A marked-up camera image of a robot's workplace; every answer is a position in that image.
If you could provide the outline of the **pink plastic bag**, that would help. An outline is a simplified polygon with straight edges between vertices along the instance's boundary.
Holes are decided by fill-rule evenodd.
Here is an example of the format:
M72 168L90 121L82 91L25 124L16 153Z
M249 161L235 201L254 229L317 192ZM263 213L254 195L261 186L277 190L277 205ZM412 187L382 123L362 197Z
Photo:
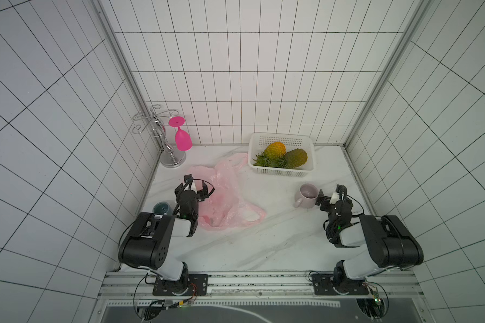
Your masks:
M245 228L261 223L267 213L243 198L238 181L239 172L248 165L247 153L236 153L219 161L213 168L192 166L188 173L196 185L205 182L214 192L199 203L199 226L205 230L222 231Z

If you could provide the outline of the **green-brown pineapple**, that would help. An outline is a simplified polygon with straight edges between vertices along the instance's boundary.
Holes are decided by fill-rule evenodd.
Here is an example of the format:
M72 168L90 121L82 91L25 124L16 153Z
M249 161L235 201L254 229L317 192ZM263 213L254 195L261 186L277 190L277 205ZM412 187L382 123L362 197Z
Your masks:
M293 149L287 153L279 151L264 151L254 159L255 166L268 168L295 169L308 161L307 152L303 149Z

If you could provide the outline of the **yellow pineapple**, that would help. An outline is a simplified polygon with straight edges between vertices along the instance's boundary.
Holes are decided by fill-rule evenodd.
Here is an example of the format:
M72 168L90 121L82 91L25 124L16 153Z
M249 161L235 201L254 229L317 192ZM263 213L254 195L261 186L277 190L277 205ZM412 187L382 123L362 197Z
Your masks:
M269 159L272 159L272 160L278 159L286 154L286 147L282 142L276 141L269 144L265 148L263 154Z

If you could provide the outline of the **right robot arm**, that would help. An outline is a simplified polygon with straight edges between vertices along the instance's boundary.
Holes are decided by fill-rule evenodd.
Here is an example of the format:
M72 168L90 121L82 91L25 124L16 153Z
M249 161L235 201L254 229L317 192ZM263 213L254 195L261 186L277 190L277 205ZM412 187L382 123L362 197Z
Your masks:
M327 213L323 229L329 243L337 248L366 248L339 261L332 273L309 273L316 296L367 296L367 277L393 268L410 269L424 261L422 247L398 216L353 214L355 200L344 185L338 184L331 196L319 191L315 197L316 206Z

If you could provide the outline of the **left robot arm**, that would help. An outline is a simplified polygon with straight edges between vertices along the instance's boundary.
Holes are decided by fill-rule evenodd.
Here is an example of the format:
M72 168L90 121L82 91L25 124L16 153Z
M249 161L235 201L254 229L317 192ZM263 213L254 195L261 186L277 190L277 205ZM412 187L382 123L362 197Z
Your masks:
M190 174L175 188L176 207L166 214L141 212L122 234L120 263L148 272L145 283L155 296L204 296L207 274L191 274L183 261L170 255L172 238L191 238L198 228L199 204L209 199L214 186Z

